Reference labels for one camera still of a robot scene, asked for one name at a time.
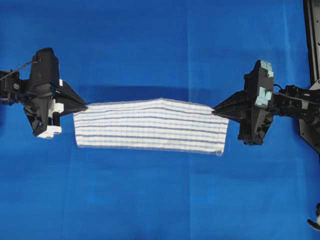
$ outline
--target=blue fabric background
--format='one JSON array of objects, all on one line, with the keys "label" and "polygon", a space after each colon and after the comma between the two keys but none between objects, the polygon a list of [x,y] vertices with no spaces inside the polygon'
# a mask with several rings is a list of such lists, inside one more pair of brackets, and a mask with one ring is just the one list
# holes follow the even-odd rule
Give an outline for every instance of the blue fabric background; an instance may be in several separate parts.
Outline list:
[{"label": "blue fabric background", "polygon": [[[258,59],[276,83],[310,86],[302,0],[3,0],[0,30],[0,69],[52,47],[88,103],[215,106]],[[290,118],[257,147],[231,122],[217,157],[77,148],[71,115],[52,140],[33,137],[21,105],[0,115],[0,239],[319,239],[319,157]]]}]

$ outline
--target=towel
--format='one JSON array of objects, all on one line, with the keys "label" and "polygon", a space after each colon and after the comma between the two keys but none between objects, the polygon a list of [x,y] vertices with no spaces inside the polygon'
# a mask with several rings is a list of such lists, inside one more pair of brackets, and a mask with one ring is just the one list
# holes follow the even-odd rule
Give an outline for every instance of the towel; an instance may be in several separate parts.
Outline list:
[{"label": "towel", "polygon": [[222,155],[229,120],[206,105],[158,98],[93,103],[73,115],[82,148],[120,148]]}]

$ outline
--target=cloth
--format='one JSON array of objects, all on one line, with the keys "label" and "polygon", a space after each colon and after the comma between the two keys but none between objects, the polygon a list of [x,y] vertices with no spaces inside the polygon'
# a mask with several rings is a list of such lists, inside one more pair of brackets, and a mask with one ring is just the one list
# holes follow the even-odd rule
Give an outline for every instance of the cloth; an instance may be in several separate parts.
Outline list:
[{"label": "cloth", "polygon": [[93,103],[74,114],[79,147],[221,155],[228,119],[209,106],[171,99]]}]

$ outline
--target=black cable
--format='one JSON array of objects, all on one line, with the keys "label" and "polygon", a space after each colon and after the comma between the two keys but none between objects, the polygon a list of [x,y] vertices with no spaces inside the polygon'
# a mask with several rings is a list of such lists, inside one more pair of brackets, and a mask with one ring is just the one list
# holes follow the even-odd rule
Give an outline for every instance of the black cable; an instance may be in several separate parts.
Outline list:
[{"label": "black cable", "polygon": [[279,85],[279,84],[273,84],[273,86],[277,86],[277,87],[279,87],[281,90],[283,90],[283,88]]},{"label": "black cable", "polygon": [[28,61],[27,63],[21,65],[20,67],[18,67],[16,70],[13,70],[11,72],[9,72],[8,74],[6,74],[5,76],[1,77],[0,78],[0,81],[2,81],[3,79],[9,77],[10,75],[20,71],[21,69],[25,68],[26,66],[28,66],[29,64],[37,64],[38,62],[37,61]]},{"label": "black cable", "polygon": [[285,95],[285,94],[277,92],[277,91],[270,91],[270,92],[275,94],[275,95],[280,95],[280,96],[286,97],[288,99],[299,100],[299,101],[306,102],[308,104],[320,105],[320,103],[318,103],[318,102],[313,102],[313,101],[304,100],[304,99],[298,98],[298,97],[288,96],[288,95]]}]

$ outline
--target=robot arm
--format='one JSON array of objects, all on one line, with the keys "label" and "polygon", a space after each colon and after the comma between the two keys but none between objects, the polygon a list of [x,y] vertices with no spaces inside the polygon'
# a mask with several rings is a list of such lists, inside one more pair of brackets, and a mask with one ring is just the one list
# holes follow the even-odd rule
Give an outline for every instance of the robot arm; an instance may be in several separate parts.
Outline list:
[{"label": "robot arm", "polygon": [[299,119],[312,128],[314,136],[310,137],[317,146],[320,144],[319,87],[318,82],[310,89],[288,85],[276,92],[271,64],[258,60],[254,69],[244,75],[244,90],[215,106],[212,113],[240,123],[238,139],[245,145],[262,145],[273,117],[278,115]]},{"label": "robot arm", "polygon": [[[30,77],[20,79],[18,70],[31,64]],[[15,71],[0,71],[0,104],[21,103],[33,135],[53,138],[61,133],[60,117],[84,111],[81,97],[59,77],[59,60],[52,48],[36,52],[32,61]]]},{"label": "robot arm", "polygon": [[320,231],[320,203],[318,203],[316,205],[316,211],[315,211],[315,215],[316,215],[316,222],[308,219],[308,224],[315,230]]}]

